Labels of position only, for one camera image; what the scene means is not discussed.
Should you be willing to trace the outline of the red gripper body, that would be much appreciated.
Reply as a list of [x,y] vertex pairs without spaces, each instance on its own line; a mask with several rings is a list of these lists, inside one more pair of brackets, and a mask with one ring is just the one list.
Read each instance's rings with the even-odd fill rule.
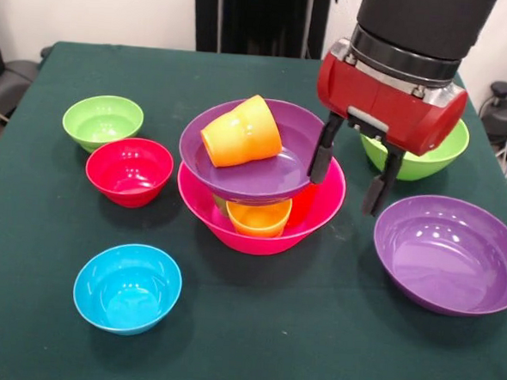
[[455,83],[426,88],[366,65],[353,55],[347,38],[330,47],[316,87],[332,112],[372,125],[387,142],[416,156],[439,146],[467,105],[466,90]]

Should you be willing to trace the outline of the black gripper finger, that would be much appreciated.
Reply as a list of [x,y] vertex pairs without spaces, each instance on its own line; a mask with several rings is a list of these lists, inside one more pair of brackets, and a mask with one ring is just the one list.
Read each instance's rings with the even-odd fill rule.
[[307,173],[312,183],[318,185],[324,181],[333,157],[333,141],[343,122],[344,119],[334,112],[328,115]]
[[384,201],[394,185],[397,174],[400,172],[402,160],[406,152],[389,142],[384,144],[387,150],[387,158],[384,162],[383,171],[371,182],[365,194],[362,212],[365,215],[375,217],[382,210]]

